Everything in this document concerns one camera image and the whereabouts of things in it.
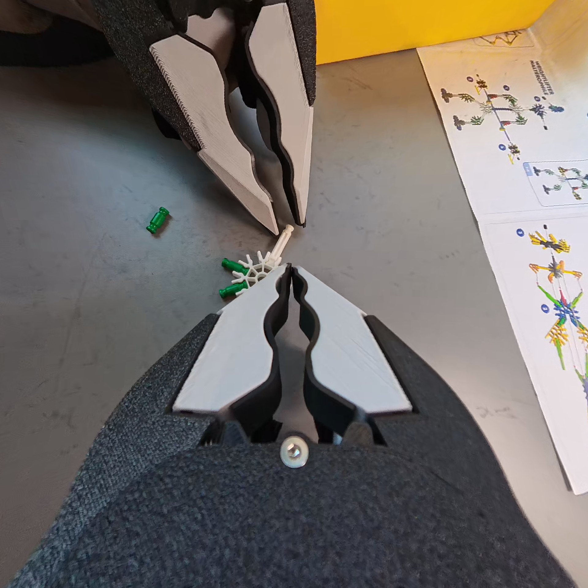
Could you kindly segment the yellow box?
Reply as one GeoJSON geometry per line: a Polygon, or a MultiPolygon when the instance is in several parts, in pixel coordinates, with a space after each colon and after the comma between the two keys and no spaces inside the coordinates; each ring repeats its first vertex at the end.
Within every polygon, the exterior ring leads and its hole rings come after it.
{"type": "Polygon", "coordinates": [[[553,1],[315,1],[318,65],[531,26],[553,1]]]}

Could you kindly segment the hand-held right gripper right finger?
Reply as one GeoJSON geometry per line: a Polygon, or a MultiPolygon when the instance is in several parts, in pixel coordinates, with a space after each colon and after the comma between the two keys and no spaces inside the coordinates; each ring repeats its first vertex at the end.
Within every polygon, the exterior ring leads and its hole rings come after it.
{"type": "Polygon", "coordinates": [[[341,407],[368,415],[411,412],[413,407],[366,314],[306,269],[292,270],[300,305],[299,325],[309,339],[306,374],[311,396],[333,398],[341,407]]]}

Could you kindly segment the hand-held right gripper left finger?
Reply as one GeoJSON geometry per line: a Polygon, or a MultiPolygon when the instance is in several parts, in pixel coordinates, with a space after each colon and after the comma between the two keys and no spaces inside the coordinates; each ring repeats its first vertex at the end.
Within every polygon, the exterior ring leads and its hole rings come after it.
{"type": "Polygon", "coordinates": [[[275,336],[288,319],[292,266],[280,266],[217,315],[173,403],[176,413],[271,420],[282,397],[275,336]]]}

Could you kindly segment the printed instruction sheet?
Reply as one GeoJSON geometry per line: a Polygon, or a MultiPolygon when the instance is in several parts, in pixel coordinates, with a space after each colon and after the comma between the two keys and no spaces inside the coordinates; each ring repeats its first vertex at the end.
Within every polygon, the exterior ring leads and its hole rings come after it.
{"type": "Polygon", "coordinates": [[[529,31],[419,55],[569,486],[587,493],[587,47],[529,31]]]}

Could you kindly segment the person's beige knit top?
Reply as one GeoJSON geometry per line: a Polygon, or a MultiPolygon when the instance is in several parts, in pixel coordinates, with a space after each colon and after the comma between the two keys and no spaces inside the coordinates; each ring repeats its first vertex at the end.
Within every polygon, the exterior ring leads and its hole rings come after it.
{"type": "Polygon", "coordinates": [[[91,1],[1,1],[1,31],[41,33],[57,16],[73,19],[102,32],[91,1]]]}

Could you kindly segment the white snowflake connector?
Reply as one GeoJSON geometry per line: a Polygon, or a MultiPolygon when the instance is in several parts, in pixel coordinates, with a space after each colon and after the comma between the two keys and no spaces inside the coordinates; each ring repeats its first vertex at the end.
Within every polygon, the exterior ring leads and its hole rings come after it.
{"type": "Polygon", "coordinates": [[[246,281],[249,285],[249,288],[251,288],[256,283],[265,278],[265,276],[268,275],[273,269],[277,268],[272,268],[272,266],[268,264],[269,254],[270,252],[267,252],[265,255],[262,255],[260,251],[257,251],[257,262],[253,261],[248,254],[246,255],[246,261],[238,261],[243,266],[248,267],[249,271],[247,275],[243,275],[238,272],[232,272],[232,275],[235,278],[232,280],[232,283],[246,281]]]}

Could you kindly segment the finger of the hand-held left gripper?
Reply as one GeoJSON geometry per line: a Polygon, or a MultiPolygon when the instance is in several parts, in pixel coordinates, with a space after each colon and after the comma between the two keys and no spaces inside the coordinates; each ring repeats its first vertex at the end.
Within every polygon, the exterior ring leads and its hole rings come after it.
{"type": "Polygon", "coordinates": [[[269,140],[282,165],[292,216],[305,226],[311,170],[313,107],[285,2],[265,4],[246,35],[246,55],[268,114],[269,140]]]}
{"type": "Polygon", "coordinates": [[[149,50],[198,140],[198,157],[258,222],[277,235],[272,201],[258,182],[254,156],[232,129],[226,76],[211,49],[186,35],[173,35],[151,44],[149,50]]]}

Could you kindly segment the white plastic rod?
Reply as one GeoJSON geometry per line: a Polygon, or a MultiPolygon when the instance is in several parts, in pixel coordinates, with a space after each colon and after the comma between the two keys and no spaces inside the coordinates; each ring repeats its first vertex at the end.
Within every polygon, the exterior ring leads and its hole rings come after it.
{"type": "Polygon", "coordinates": [[[290,240],[293,230],[293,226],[287,224],[284,230],[282,231],[279,239],[277,240],[276,245],[270,252],[268,264],[271,265],[272,268],[275,268],[281,264],[283,251],[286,245],[288,244],[288,241],[290,240]]]}

